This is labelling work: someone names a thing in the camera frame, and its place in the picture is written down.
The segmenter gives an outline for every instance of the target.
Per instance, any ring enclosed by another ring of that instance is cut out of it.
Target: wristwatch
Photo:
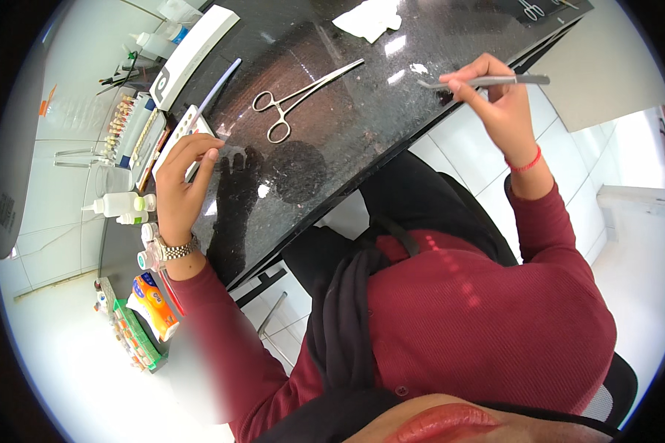
[[[197,240],[196,235],[192,235],[192,240],[187,244],[181,246],[166,246],[165,243],[160,239],[160,244],[162,245],[162,257],[163,260],[175,260],[186,255],[191,254],[193,251],[199,248],[199,240]]]

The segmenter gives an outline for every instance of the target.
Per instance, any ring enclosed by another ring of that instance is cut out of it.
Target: left hand
[[[157,172],[157,215],[160,237],[167,246],[181,246],[192,238],[192,226],[202,210],[214,163],[224,142],[209,134],[182,137]],[[192,183],[185,172],[201,159]]]

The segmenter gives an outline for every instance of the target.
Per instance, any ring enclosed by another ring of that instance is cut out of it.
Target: red string bracelet
[[[535,157],[534,160],[532,160],[532,163],[526,164],[523,167],[519,168],[516,168],[513,165],[511,165],[510,162],[508,162],[507,158],[505,158],[505,163],[507,163],[507,165],[510,167],[510,171],[512,172],[524,172],[530,169],[532,166],[536,165],[537,162],[540,161],[541,156],[542,156],[542,148],[540,148],[540,146],[537,145],[537,156]]]

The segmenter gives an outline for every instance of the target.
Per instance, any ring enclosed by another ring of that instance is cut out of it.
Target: black granite countertop
[[[417,79],[434,83],[482,52],[516,66],[592,9],[585,0],[572,0],[578,11],[528,1],[545,13],[537,22],[514,0],[400,0],[401,27],[374,44],[332,24],[359,0],[215,1],[241,19],[196,69],[171,118],[177,122],[199,105],[231,62],[242,59],[204,112],[226,146],[194,232],[222,281],[235,286],[248,277],[457,106]],[[287,115],[287,141],[267,141],[279,115],[252,110],[258,93],[280,99],[359,58],[363,65]]]

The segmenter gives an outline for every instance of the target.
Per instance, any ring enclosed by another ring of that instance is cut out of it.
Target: white tissue paper
[[[355,37],[364,37],[374,43],[387,28],[396,31],[401,26],[401,17],[396,14],[397,3],[397,0],[366,0],[332,23]]]

